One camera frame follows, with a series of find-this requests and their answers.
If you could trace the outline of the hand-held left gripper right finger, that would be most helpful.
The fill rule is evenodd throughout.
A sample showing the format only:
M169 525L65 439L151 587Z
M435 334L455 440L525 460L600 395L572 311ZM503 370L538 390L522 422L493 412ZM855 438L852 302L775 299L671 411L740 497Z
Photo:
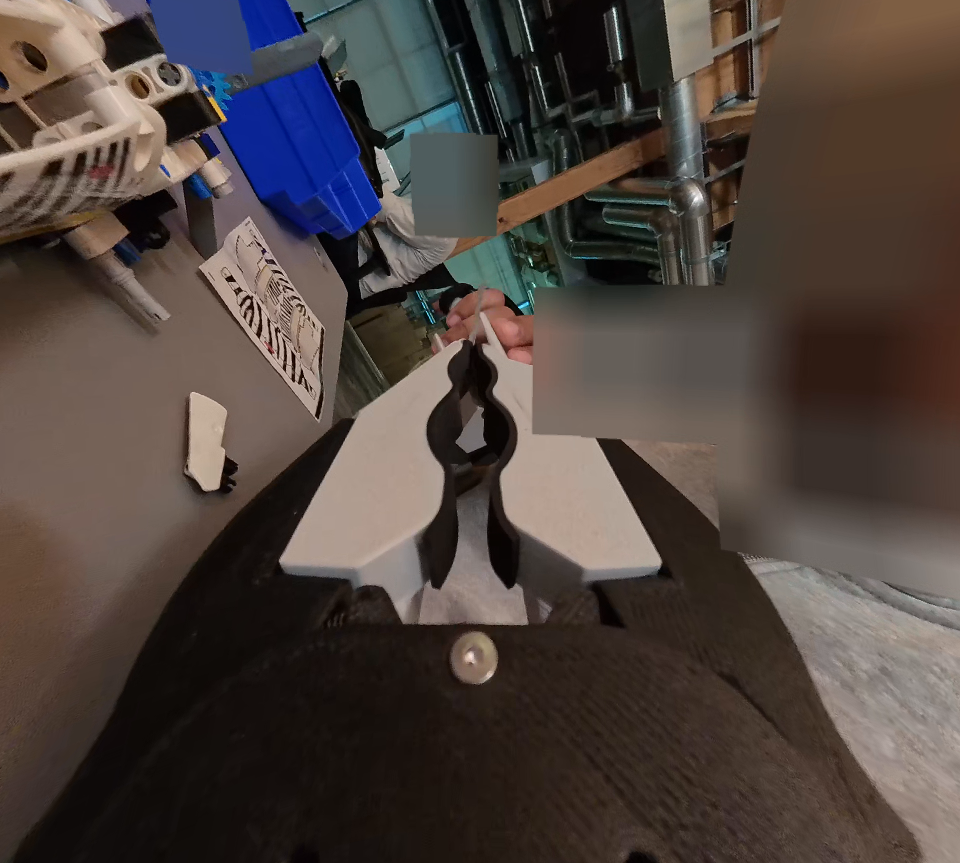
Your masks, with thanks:
M532 367L474 346L475 393L491 463L487 549L528 620L593 584L658 574L663 559L593 437L533 431Z

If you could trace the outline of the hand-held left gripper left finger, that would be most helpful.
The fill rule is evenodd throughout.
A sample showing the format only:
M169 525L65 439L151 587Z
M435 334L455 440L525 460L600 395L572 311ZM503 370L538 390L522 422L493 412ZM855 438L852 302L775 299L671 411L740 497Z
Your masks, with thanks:
M286 573L380 588L402 622L419 621L425 586L442 586L456 553L473 356L455 342L357 413L280 557Z

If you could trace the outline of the white paper sheet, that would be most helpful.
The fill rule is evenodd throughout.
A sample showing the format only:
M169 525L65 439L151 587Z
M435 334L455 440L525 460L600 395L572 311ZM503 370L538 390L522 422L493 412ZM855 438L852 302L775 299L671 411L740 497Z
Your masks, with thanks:
M474 334L438 352L426 365L434 399L428 405L425 425L427 445L441 464L459 466L464 462L491 466L504 456L510 444L512 423L498 397L498 358L503 347L478 293L474 313ZM469 397L479 407L482 431L477 446L460 444L470 427L461 421L460 404Z

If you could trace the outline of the white lego panel piece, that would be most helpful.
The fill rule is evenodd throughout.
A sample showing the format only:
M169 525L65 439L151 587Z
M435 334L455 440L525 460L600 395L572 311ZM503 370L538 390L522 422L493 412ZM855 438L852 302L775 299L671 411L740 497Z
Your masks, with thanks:
M230 494L236 486L238 463L224 448L227 409L204 394L191 391L186 411L186 452L183 472L206 494Z

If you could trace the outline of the white black lego model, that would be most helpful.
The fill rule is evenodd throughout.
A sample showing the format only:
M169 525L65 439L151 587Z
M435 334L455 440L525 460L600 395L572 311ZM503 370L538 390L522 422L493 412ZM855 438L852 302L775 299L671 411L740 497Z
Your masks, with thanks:
M1 0L1 237L64 239L143 317L169 319L115 247L116 213L176 185L232 193L208 81L173 62L150 12L107 0Z

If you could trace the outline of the person's right hand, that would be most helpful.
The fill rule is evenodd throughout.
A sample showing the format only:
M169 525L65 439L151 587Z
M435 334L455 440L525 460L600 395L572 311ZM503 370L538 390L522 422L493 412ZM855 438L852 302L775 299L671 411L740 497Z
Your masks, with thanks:
M496 339L507 358L533 364L534 317L516 313L497 289L479 290L458 299L445 322L447 329L440 336L445 345L460 340L480 344Z

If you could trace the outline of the zebra striped sticker sheet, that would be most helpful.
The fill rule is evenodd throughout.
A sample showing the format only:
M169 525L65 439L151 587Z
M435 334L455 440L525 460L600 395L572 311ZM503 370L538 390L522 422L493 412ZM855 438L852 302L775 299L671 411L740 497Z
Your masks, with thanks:
M326 329L253 219L234 227L199 272L312 419L320 421Z

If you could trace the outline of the wooden beam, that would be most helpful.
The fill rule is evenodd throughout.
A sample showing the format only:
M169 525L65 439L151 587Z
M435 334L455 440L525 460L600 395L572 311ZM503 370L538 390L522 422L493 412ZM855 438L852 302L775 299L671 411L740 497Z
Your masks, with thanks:
M645 164L661 159L665 153L665 131L658 128L550 176L546 181L499 202L494 236L509 233L601 185L625 177Z

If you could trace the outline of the grey zip hoodie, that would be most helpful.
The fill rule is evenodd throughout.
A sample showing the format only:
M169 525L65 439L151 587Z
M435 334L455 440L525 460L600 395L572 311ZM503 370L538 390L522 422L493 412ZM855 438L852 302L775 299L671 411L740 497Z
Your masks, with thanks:
M958 629L864 583L746 557L828 715L924 861L959 860Z

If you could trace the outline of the black office chair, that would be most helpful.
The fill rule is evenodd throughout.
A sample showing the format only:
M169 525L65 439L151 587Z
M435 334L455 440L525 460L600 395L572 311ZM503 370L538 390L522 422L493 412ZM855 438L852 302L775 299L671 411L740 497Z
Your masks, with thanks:
M366 113L359 84L352 79L331 82L341 112L359 146L359 161L378 198L383 197L382 174L378 168L377 150L383 149L386 136L374 129ZM387 257L380 247L373 222L377 211L356 233L342 240L333 240L326 248L327 256L341 277L346 289L345 318L351 319L363 309L363 300L378 290L362 289L367 278L387 278L393 274Z

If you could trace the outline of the blue plastic bin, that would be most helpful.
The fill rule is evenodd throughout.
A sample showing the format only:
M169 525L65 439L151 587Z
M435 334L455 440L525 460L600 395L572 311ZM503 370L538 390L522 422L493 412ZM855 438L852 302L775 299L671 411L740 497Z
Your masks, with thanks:
M303 35L287 0L237 1L251 49ZM233 96L221 131L261 202L306 233L345 239L380 209L317 63Z

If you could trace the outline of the grey bar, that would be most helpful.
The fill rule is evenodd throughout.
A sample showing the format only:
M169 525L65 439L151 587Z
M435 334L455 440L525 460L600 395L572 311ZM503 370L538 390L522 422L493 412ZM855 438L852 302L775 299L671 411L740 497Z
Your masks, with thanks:
M225 78L226 92L234 96L302 72L318 65L320 61L327 62L332 71L337 72L346 58L347 41L335 36L324 38L320 33L310 30L253 50L246 72Z

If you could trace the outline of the silver elbow duct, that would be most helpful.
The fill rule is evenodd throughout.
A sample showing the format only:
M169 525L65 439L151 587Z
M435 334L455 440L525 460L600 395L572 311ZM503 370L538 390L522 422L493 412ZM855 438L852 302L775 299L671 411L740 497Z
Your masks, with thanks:
M706 188L697 78L657 93L660 177L623 176L563 204L552 235L599 285L713 285L713 209Z

